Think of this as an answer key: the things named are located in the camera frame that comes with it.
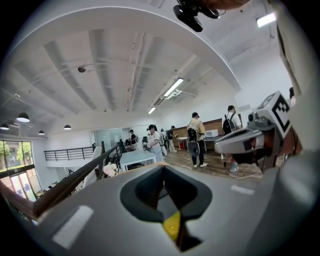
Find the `desk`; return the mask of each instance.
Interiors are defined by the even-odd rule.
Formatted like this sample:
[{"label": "desk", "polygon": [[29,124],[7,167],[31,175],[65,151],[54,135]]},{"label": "desk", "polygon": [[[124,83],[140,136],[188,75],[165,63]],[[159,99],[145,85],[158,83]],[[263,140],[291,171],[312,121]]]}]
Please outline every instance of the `desk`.
[{"label": "desk", "polygon": [[149,151],[135,150],[127,153],[123,153],[120,159],[120,165],[123,172],[128,171],[128,165],[144,162],[147,160],[153,160],[155,164],[157,162],[156,155]]},{"label": "desk", "polygon": [[188,145],[188,137],[179,137],[179,138],[176,138],[176,140],[178,141],[178,144],[180,141],[185,141],[186,142],[186,149],[189,151],[189,145]]},{"label": "desk", "polygon": [[208,136],[208,137],[204,137],[204,149],[205,151],[207,151],[207,143],[206,142],[216,142],[217,140],[219,140],[220,138],[222,138],[223,135],[218,135],[216,137],[212,137],[212,136]]}]

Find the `woman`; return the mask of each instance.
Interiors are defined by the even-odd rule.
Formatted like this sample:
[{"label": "woman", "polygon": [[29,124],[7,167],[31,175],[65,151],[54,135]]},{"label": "woman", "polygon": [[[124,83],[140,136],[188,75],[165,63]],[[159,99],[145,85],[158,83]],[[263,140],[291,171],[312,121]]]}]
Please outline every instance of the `woman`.
[{"label": "woman", "polygon": [[150,152],[156,155],[156,161],[162,162],[162,149],[160,146],[160,133],[157,131],[157,127],[153,124],[149,125],[148,144],[150,146]]}]

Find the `white table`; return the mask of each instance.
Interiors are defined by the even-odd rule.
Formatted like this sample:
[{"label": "white table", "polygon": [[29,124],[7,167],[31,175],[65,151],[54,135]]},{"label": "white table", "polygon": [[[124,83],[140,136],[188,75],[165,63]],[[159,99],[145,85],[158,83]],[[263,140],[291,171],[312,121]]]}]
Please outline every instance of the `white table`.
[{"label": "white table", "polygon": [[123,172],[128,171],[128,165],[133,165],[147,160],[153,160],[153,163],[155,164],[157,162],[156,154],[141,150],[123,153],[120,159],[121,169]]},{"label": "white table", "polygon": [[179,143],[179,141],[185,141],[186,142],[186,149],[189,151],[188,137],[179,137],[176,139],[177,139],[178,143]]}]

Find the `white shirt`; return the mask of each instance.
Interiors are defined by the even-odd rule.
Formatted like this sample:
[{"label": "white shirt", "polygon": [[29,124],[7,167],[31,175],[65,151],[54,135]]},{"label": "white shirt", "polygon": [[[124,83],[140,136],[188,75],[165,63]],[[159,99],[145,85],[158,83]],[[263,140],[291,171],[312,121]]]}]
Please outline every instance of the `white shirt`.
[{"label": "white shirt", "polygon": [[[154,133],[151,135],[151,133],[148,134],[148,143],[151,144],[154,141],[159,141],[160,140],[160,133],[157,131],[154,131]],[[151,149],[152,153],[159,154],[160,152],[162,153],[162,149],[160,146],[160,143],[157,143],[154,145]]]},{"label": "white shirt", "polygon": [[[228,112],[228,114],[226,115],[226,118],[230,120],[230,118],[232,117],[233,113],[232,112]],[[224,122],[225,122],[225,116],[223,116],[222,118],[222,127],[224,126]],[[237,129],[237,126],[240,126],[241,127],[241,121],[240,121],[240,118],[238,116],[238,114],[234,114],[234,116],[232,117],[232,120],[231,120],[235,126],[235,129]]]}]

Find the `handrail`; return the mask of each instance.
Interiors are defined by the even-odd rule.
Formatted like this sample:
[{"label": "handrail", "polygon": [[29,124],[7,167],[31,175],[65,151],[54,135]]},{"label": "handrail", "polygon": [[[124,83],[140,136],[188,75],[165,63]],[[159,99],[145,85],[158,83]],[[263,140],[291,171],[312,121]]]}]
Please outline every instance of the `handrail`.
[{"label": "handrail", "polygon": [[47,193],[41,196],[37,201],[34,202],[33,213],[35,216],[40,216],[47,209],[57,205],[62,200],[67,198],[77,185],[85,179],[85,177],[92,172],[96,166],[104,161],[114,150],[118,147],[115,146],[109,149],[107,152],[93,159],[89,163],[82,166],[80,169],[64,178],[57,185],[51,188]]},{"label": "handrail", "polygon": [[52,208],[67,198],[76,189],[79,183],[83,181],[85,177],[89,175],[97,166],[101,166],[100,171],[103,174],[103,162],[105,159],[109,159],[109,155],[115,150],[119,150],[118,145],[109,149],[107,152],[104,152],[105,150],[103,148],[100,156],[85,164],[68,177],[64,178],[35,202],[25,199],[11,191],[10,188],[6,187],[1,181],[0,193],[12,206],[17,208],[25,216],[27,216],[29,219],[36,220],[49,208]]},{"label": "handrail", "polygon": [[34,202],[23,198],[17,193],[13,192],[5,184],[0,181],[0,193],[20,212],[22,212],[29,219],[37,220],[37,217],[34,215]]},{"label": "handrail", "polygon": [[78,147],[59,150],[46,150],[44,151],[45,160],[48,161],[70,161],[77,159],[89,159],[94,153],[92,146]]}]

